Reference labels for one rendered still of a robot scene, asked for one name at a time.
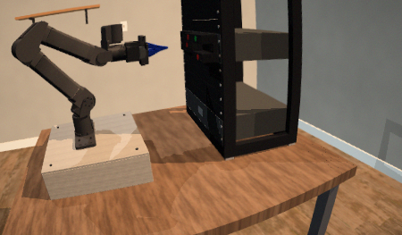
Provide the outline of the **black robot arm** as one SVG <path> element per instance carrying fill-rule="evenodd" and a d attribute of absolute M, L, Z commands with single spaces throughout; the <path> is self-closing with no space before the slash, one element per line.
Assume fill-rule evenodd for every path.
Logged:
<path fill-rule="evenodd" d="M 141 58 L 146 58 L 146 49 L 144 46 L 140 46 L 140 41 L 132 41 L 125 42 L 126 51 L 124 51 L 124 46 L 121 44 L 123 41 L 122 24 L 102 26 L 102 40 L 101 47 L 99 47 L 50 27 L 45 21 L 34 23 L 13 42 L 12 54 L 74 103 L 71 111 L 74 113 L 72 119 L 75 128 L 76 150 L 95 147 L 94 125 L 93 120 L 90 119 L 90 111 L 96 104 L 95 96 L 49 60 L 40 51 L 39 46 L 43 44 L 80 60 L 83 59 L 84 63 L 99 67 L 105 66 L 108 62 L 124 61 L 126 51 L 126 63 L 137 62 L 137 59 L 141 61 Z M 28 30 L 29 28 L 30 30 Z M 112 45 L 118 43 L 120 44 Z"/>

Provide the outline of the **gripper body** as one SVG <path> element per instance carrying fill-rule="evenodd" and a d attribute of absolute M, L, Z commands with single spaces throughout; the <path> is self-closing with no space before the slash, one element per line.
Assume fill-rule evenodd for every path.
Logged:
<path fill-rule="evenodd" d="M 146 36 L 138 36 L 138 41 L 140 41 L 140 46 L 144 46 L 146 51 L 147 51 L 147 56 L 146 58 L 142 58 L 141 61 L 139 61 L 139 64 L 141 66 L 149 64 L 149 60 L 148 60 L 148 43 L 146 43 Z M 147 45 L 146 45 L 147 44 Z M 125 44 L 124 44 L 124 51 L 126 51 L 125 49 Z M 124 60 L 126 60 L 126 54 L 124 55 Z"/>

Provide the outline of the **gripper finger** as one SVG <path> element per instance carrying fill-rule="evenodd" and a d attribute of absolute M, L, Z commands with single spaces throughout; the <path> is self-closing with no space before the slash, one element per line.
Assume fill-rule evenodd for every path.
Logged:
<path fill-rule="evenodd" d="M 148 49 L 167 48 L 167 47 L 168 47 L 168 46 L 163 46 L 163 47 L 161 47 L 161 46 L 157 46 L 157 45 L 148 43 Z"/>
<path fill-rule="evenodd" d="M 148 57 L 150 57 L 152 55 L 155 55 L 156 53 L 158 53 L 160 51 L 163 51 L 165 49 L 168 49 L 168 47 L 167 48 L 160 48 L 160 49 L 148 49 Z M 155 51 L 151 51 L 151 50 L 155 50 Z"/>

